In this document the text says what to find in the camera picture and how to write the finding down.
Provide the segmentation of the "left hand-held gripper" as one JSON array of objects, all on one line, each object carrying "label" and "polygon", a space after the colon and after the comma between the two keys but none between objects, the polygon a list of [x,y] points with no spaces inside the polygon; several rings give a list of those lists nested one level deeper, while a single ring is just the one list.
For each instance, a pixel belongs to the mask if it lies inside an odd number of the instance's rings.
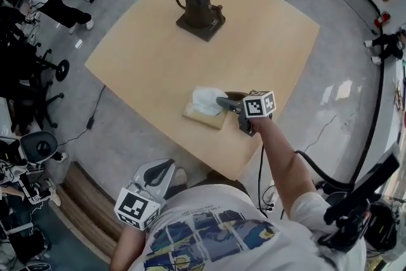
[{"label": "left hand-held gripper", "polygon": [[121,188],[114,207],[116,217],[126,225],[146,230],[160,215],[174,172],[175,163],[171,158],[142,164],[136,170],[134,180]]}]

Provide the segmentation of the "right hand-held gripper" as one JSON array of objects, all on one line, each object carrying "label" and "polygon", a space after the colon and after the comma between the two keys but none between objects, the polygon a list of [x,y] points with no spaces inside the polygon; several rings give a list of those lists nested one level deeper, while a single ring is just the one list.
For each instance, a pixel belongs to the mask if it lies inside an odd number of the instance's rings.
[{"label": "right hand-held gripper", "polygon": [[238,122],[240,130],[249,136],[254,136],[251,119],[260,117],[272,118],[276,111],[276,101],[273,91],[255,91],[250,94],[239,91],[227,91],[225,97],[217,97],[216,103],[230,112],[240,112]]}]

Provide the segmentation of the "white tissue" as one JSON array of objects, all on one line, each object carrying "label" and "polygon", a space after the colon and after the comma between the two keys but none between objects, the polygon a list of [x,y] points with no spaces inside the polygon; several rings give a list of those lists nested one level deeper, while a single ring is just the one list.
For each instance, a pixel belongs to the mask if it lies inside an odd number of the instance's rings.
[{"label": "white tissue", "polygon": [[217,97],[225,97],[226,93],[216,88],[197,86],[192,94],[191,108],[193,111],[207,116],[216,116],[221,112]]}]

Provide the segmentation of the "person's left forearm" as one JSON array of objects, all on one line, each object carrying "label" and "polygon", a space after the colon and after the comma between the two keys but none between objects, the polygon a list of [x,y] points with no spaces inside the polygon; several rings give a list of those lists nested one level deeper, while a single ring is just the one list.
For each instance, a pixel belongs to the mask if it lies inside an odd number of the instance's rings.
[{"label": "person's left forearm", "polygon": [[111,258],[109,271],[130,271],[133,263],[142,255],[149,231],[141,231],[125,225]]}]

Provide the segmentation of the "person's right forearm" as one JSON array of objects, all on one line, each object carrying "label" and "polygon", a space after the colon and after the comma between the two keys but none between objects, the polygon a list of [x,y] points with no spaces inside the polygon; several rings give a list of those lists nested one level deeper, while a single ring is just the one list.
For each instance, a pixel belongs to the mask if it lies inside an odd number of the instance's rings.
[{"label": "person's right forearm", "polygon": [[315,192],[316,188],[305,163],[270,118],[254,118],[251,124],[261,135],[273,181],[289,215],[296,200],[305,193]]}]

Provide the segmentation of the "person's left white shoe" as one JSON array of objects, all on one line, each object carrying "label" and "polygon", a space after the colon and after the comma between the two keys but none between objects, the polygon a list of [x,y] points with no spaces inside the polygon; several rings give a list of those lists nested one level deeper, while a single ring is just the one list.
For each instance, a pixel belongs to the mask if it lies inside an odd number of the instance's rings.
[{"label": "person's left white shoe", "polygon": [[183,168],[178,168],[174,172],[173,183],[176,186],[187,184],[187,172]]}]

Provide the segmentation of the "dark square kettle base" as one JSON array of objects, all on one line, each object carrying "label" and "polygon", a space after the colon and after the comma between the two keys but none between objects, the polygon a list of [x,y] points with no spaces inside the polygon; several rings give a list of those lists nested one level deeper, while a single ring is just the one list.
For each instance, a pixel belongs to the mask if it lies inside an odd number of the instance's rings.
[{"label": "dark square kettle base", "polygon": [[184,13],[177,19],[176,24],[206,42],[209,42],[223,25],[217,14],[211,11],[206,14],[196,15]]}]

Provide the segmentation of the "wooden bench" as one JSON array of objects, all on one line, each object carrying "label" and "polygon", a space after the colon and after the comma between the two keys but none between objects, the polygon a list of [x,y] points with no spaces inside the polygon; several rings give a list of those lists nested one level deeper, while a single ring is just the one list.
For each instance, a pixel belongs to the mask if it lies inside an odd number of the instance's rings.
[{"label": "wooden bench", "polygon": [[52,209],[59,219],[99,259],[110,263],[122,230],[113,198],[76,161],[56,192],[61,205]]}]

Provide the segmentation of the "person's white printed t-shirt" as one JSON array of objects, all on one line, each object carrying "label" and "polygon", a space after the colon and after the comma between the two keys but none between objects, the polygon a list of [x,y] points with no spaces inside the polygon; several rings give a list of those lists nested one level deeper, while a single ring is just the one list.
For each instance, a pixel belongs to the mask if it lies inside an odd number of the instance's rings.
[{"label": "person's white printed t-shirt", "polygon": [[168,200],[129,271],[364,271],[364,240],[347,253],[318,244],[335,231],[327,208],[308,192],[288,219],[271,219],[234,187],[190,188]]}]

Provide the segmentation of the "black gooseneck kettle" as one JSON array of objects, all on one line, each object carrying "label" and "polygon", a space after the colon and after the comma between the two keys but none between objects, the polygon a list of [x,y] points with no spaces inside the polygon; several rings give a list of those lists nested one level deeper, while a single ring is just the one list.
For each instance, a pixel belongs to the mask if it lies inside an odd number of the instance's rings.
[{"label": "black gooseneck kettle", "polygon": [[180,27],[203,29],[225,23],[222,6],[212,5],[211,0],[185,0],[184,11],[184,14],[176,21]]}]

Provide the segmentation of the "black equipment stand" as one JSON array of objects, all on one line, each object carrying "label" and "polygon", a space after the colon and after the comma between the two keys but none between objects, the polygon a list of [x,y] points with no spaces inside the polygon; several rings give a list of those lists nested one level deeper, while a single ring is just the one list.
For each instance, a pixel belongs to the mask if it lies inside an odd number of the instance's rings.
[{"label": "black equipment stand", "polygon": [[53,53],[52,49],[49,48],[47,49],[43,56],[37,56],[37,49],[42,46],[41,43],[35,43],[35,44],[27,44],[29,50],[31,50],[34,54],[34,59],[35,59],[35,68],[37,71],[42,72],[47,69],[51,69],[55,71],[55,78],[58,82],[62,82],[67,74],[69,73],[70,69],[70,63],[68,60],[63,59],[58,65],[55,63],[52,63],[48,61],[46,58],[48,55],[51,55]]}]

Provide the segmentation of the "black office chair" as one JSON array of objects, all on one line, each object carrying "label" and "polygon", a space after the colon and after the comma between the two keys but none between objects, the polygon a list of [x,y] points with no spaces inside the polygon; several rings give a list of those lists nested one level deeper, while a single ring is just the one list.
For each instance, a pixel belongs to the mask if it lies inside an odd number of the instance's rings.
[{"label": "black office chair", "polygon": [[46,83],[44,87],[27,86],[21,83],[12,82],[11,84],[0,83],[0,97],[6,99],[6,103],[12,103],[13,107],[9,108],[11,117],[11,132],[16,129],[24,135],[28,133],[28,126],[34,120],[37,121],[40,129],[43,129],[43,121],[47,120],[49,126],[53,129],[58,124],[51,120],[48,113],[48,106],[57,99],[63,99],[64,94],[60,93],[47,99],[49,87],[52,81]]}]

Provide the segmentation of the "red canister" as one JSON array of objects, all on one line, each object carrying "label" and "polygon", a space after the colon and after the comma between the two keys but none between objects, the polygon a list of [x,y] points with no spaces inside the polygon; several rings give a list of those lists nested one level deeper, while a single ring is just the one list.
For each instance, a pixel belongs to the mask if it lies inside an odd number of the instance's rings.
[{"label": "red canister", "polygon": [[374,25],[378,29],[380,29],[384,24],[386,24],[390,20],[390,18],[391,15],[387,11],[384,11],[374,20]]}]

